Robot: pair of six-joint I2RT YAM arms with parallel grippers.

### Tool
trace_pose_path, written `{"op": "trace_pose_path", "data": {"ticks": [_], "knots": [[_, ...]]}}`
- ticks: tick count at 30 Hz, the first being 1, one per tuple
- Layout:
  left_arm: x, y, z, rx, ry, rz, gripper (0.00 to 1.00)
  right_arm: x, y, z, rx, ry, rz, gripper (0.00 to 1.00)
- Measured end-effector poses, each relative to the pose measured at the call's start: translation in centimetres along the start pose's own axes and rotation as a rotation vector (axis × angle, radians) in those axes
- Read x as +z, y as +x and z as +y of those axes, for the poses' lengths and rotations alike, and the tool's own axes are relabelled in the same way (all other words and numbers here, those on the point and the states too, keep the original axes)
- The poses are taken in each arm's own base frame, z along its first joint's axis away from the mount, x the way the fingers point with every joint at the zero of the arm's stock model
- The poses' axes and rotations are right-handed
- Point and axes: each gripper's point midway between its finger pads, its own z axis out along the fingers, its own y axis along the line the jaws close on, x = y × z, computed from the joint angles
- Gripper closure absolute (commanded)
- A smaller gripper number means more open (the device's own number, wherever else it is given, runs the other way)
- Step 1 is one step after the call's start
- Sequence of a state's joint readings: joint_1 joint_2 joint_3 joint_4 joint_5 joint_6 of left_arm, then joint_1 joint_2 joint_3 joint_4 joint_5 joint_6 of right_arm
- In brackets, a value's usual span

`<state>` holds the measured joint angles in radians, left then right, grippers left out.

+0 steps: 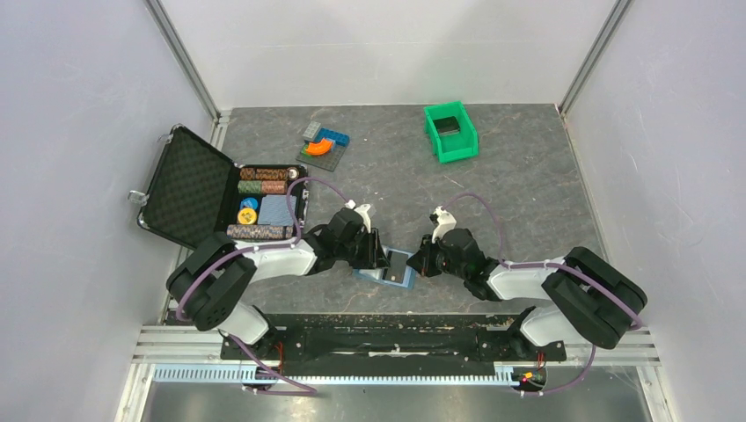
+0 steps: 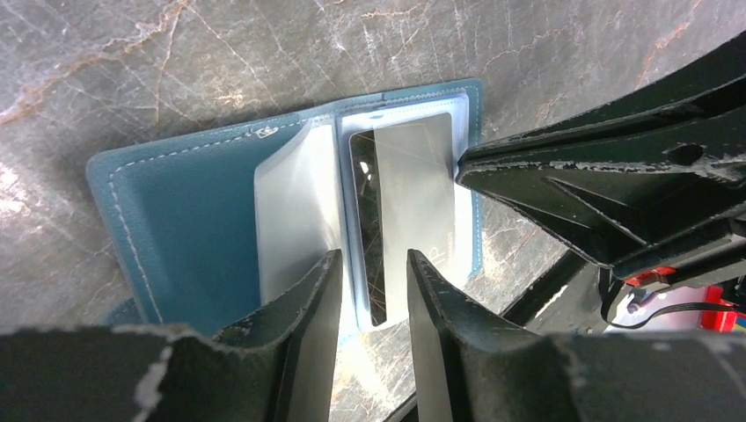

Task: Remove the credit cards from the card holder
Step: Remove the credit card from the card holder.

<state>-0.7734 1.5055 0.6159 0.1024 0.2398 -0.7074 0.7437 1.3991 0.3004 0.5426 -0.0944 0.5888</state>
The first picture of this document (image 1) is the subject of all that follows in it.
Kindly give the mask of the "blue leather card holder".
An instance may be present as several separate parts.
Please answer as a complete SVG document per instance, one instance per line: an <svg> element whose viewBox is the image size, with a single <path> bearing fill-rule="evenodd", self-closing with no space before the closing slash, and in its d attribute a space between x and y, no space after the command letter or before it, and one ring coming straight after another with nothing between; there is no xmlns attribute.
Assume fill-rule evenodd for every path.
<svg viewBox="0 0 746 422"><path fill-rule="evenodd" d="M386 257L390 261L387 268L369 270L354 270L353 275L363 280L373 281L389 287L413 289L416 272L407 264L413 256L411 252L384 247Z"/></svg>

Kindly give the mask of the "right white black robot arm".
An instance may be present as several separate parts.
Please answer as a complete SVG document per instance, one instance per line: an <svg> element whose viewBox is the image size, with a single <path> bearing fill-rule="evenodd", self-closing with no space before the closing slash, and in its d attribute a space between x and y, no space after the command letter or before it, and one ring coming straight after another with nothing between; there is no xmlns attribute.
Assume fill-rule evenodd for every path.
<svg viewBox="0 0 746 422"><path fill-rule="evenodd" d="M508 348L529 359L556 341L585 340L613 349L642 326L647 296L619 270L585 247L566 256L515 263L489 258L468 229L425 235L407 264L424 277L448 274L476 298L490 302L532 299L508 335Z"/></svg>

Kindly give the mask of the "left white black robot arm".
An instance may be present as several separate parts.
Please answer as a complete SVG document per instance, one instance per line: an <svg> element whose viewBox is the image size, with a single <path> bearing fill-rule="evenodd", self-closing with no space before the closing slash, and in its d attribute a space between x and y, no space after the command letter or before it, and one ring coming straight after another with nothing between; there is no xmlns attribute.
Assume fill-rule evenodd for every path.
<svg viewBox="0 0 746 422"><path fill-rule="evenodd" d="M236 242L223 232L210 235L165 283L178 303L178 318L200 331L217 329L237 338L253 357L266 358L276 347L276 335L265 315L242 301L248 286L322 273L338 262L354 269L387 267L371 212L370 204L348 202L329 223L279 243Z"/></svg>

